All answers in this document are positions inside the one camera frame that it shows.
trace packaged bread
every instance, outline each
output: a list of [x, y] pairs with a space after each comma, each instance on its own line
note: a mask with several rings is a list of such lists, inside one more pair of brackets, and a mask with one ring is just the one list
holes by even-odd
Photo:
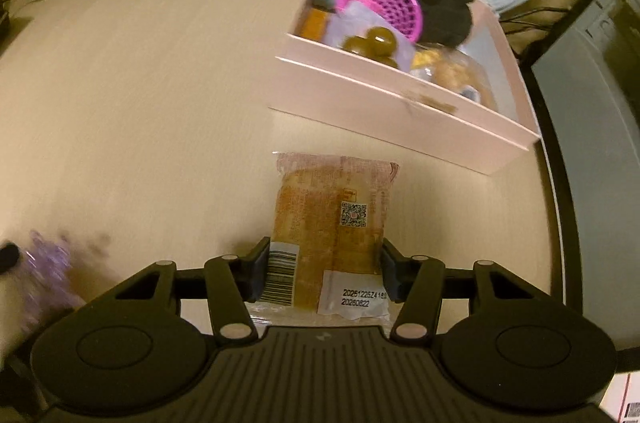
[[[386, 299], [380, 289], [378, 250], [398, 165], [284, 153], [278, 155], [277, 166], [282, 186], [262, 300], [280, 304], [288, 300], [296, 308], [329, 310], [347, 318], [377, 316], [381, 312], [377, 300]], [[345, 280], [354, 286], [341, 282]], [[329, 298], [334, 290], [335, 298]], [[347, 290], [353, 294], [342, 297]], [[358, 292], [367, 299], [358, 298]], [[337, 302], [340, 308], [319, 306], [321, 294], [329, 295], [327, 302], [331, 306]]]

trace black plush toy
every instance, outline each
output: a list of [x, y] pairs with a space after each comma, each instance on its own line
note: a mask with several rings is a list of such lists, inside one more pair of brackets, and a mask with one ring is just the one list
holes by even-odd
[[420, 44], [442, 44], [454, 48], [462, 44], [471, 31], [473, 0], [418, 0], [422, 9]]

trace cardboard box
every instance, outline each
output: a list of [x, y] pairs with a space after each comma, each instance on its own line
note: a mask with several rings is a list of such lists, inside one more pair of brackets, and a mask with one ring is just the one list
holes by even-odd
[[408, 73], [299, 36], [311, 0], [286, 34], [269, 96], [273, 109], [319, 120], [491, 174], [540, 137], [498, 18], [471, 4], [460, 51], [484, 67], [497, 111]]
[[607, 387], [600, 408], [618, 423], [638, 423], [640, 371], [616, 374]]

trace snack package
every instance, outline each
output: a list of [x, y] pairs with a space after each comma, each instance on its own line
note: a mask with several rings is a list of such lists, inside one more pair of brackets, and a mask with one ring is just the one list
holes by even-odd
[[321, 42], [329, 16], [329, 12], [318, 10], [317, 8], [310, 8], [300, 29], [300, 37]]
[[456, 49], [434, 45], [417, 51], [410, 73], [497, 111], [484, 68]]
[[[398, 165], [282, 153], [277, 167], [282, 186], [266, 286], [250, 307], [254, 318], [273, 323], [276, 315], [282, 323], [289, 316], [289, 324], [309, 325], [311, 313], [347, 321], [388, 316], [378, 249]], [[333, 325], [335, 318], [319, 320]]]

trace table surface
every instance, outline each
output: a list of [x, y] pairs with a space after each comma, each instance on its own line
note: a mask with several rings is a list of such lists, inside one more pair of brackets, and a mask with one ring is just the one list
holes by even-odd
[[[67, 238], [90, 299], [159, 259], [200, 267], [247, 251], [273, 226], [273, 152], [340, 154], [399, 163], [385, 235], [403, 253], [495, 260], [548, 291], [556, 237], [536, 151], [487, 177], [265, 107], [299, 1], [14, 2], [0, 235]], [[446, 301], [441, 328], [464, 315]], [[205, 310], [189, 317], [207, 324]]]

